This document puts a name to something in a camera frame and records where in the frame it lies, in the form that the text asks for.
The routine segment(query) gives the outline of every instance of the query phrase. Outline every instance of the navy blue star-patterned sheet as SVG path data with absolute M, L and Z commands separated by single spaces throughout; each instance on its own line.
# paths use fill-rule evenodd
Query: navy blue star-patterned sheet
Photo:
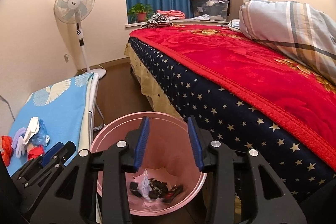
M 200 128 L 231 149 L 258 149 L 300 202 L 324 186 L 335 172 L 290 133 L 217 84 L 197 75 L 138 38 L 129 43 L 184 121 L 195 116 Z

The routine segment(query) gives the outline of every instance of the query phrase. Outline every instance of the folded pink blanket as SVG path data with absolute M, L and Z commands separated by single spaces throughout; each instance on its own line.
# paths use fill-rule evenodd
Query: folded pink blanket
M 185 14 L 178 10 L 170 10 L 170 11 L 157 10 L 156 12 L 168 17 L 170 20 L 171 19 L 185 19 Z

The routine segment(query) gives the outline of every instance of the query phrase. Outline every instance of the plaid bedding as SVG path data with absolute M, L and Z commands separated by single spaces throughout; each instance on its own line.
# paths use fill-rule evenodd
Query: plaid bedding
M 240 31 L 336 85 L 336 22 L 306 3 L 247 0 Z

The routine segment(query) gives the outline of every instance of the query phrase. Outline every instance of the brown floor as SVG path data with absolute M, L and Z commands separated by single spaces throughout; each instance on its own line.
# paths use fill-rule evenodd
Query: brown floor
M 106 75 L 99 80 L 97 104 L 102 111 L 105 124 L 124 115 L 152 111 L 147 98 L 141 94 L 140 84 L 130 73 L 130 64 L 124 63 L 106 69 Z M 95 126 L 101 123 L 95 113 Z M 203 224 L 206 208 L 200 192 L 183 208 L 163 216 L 140 217 L 132 216 L 133 224 Z

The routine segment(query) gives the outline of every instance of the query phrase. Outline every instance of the pink flower pot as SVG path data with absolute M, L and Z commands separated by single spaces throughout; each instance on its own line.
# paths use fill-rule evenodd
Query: pink flower pot
M 187 124 L 171 115 L 159 112 L 138 112 L 123 116 L 107 125 L 91 145 L 91 152 L 106 150 L 123 140 L 126 134 L 139 127 L 143 116 L 150 119 L 150 133 L 142 166 L 135 174 L 126 173 L 126 185 L 130 212 L 138 216 L 158 216 L 171 213 L 191 201 L 205 181 L 206 174 L 195 165 L 189 141 Z M 131 181 L 141 182 L 144 171 L 148 178 L 167 182 L 168 189 L 182 184 L 183 192 L 169 205 L 160 199 L 148 202 L 131 194 Z M 97 192 L 102 193 L 102 172 L 98 175 Z
M 138 14 L 136 15 L 136 17 L 137 17 L 137 21 L 138 21 L 138 22 L 143 22 L 143 21 L 145 21 L 146 15 L 147 15 L 147 13 L 138 13 Z

